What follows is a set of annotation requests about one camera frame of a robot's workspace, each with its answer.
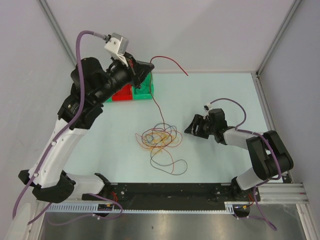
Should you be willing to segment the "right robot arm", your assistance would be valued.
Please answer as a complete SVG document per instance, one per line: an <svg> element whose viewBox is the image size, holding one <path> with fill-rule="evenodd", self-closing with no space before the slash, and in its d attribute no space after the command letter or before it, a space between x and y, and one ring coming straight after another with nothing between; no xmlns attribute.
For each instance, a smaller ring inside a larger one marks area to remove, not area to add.
<svg viewBox="0 0 320 240"><path fill-rule="evenodd" d="M195 114L185 134L208 139L218 144L236 146L249 153L251 168L231 180L230 195L237 201L248 196L249 190L264 184L294 167L294 161L275 130L264 133L229 126L221 108L207 109L206 115Z"/></svg>

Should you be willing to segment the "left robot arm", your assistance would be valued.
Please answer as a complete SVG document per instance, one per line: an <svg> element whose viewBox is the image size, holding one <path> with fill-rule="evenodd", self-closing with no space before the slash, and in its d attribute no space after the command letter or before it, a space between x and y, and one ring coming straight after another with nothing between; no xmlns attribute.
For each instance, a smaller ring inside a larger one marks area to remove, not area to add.
<svg viewBox="0 0 320 240"><path fill-rule="evenodd" d="M103 69L94 57L81 59L70 76L73 80L70 95L58 111L54 131L42 157L18 177L39 201L61 203L67 199L105 200L110 196L110 182L100 173L75 175L64 167L80 139L103 112L106 100L126 85L141 88L155 66L124 54L127 65L112 58Z"/></svg>

